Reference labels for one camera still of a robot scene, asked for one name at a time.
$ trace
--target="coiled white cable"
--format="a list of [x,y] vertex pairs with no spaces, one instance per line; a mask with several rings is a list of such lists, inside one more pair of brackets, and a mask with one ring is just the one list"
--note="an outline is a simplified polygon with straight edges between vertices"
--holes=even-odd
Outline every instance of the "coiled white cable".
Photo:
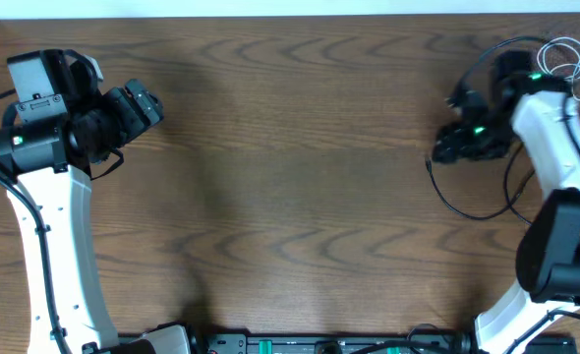
[[[577,58],[576,63],[563,63],[560,65],[556,65],[555,67],[550,69],[548,67],[546,54],[548,53],[549,49],[554,48],[556,46],[565,47],[565,48],[569,49],[571,52],[573,52],[574,54],[576,54],[576,58]],[[543,45],[541,47],[541,49],[539,49],[539,52],[537,52],[537,64],[539,65],[540,70],[544,74],[549,74],[549,75],[553,75],[555,71],[562,69],[562,68],[574,67],[574,71],[572,72],[572,74],[568,75],[565,78],[569,82],[572,83],[572,95],[574,96],[574,99],[576,99],[577,101],[580,101],[580,97],[577,96],[576,93],[574,93],[574,87],[575,87],[574,84],[575,84],[575,82],[580,80],[580,41],[578,41],[572,37],[568,37],[568,36],[555,38],[555,39],[549,41],[548,43]]]

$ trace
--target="table surface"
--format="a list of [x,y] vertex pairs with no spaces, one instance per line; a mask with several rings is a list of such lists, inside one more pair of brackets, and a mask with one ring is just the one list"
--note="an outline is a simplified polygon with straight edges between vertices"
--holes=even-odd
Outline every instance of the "table surface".
[[[95,57],[103,90],[138,78],[163,100],[165,120],[93,185],[120,331],[467,328],[513,282],[526,227],[449,211],[424,156],[456,119],[443,99],[460,75],[521,34],[580,38],[580,15],[2,22],[0,92],[7,57],[57,47]],[[486,214],[502,206],[506,162],[436,165],[435,177],[455,205]],[[511,188],[529,163],[518,158]],[[540,205],[532,182],[517,207],[532,217]],[[580,323],[552,330],[580,348]],[[21,237],[0,190],[0,352],[28,338]]]

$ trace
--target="wooden tabletop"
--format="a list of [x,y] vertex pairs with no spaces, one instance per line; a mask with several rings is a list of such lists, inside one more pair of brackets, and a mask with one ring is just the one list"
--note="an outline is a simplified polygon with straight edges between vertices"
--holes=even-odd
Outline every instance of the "wooden tabletop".
[[[93,185],[102,290],[121,332],[175,320],[467,328],[513,282],[526,226],[448,210],[424,156],[456,119],[443,100],[460,75],[521,34],[580,39],[580,15],[2,22],[0,92],[12,87],[7,57],[54,47],[95,57],[104,91],[138,78],[163,100],[165,120]],[[436,165],[435,177],[456,206],[486,214],[503,204],[506,162]],[[511,189],[529,163],[518,158]],[[517,207],[532,217],[540,205],[533,181]],[[580,348],[580,323],[552,330]],[[28,335],[21,237],[0,189],[0,353],[24,352]]]

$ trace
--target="green tape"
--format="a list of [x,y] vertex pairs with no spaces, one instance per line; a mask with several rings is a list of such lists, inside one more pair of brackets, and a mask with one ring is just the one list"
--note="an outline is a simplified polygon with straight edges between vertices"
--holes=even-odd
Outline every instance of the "green tape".
[[260,354],[272,354],[271,340],[260,340]]

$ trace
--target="white backdrop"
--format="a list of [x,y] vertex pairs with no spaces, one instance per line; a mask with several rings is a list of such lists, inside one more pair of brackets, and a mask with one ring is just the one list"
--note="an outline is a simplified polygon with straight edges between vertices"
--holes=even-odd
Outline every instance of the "white backdrop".
[[580,12],[580,0],[0,0],[0,20]]

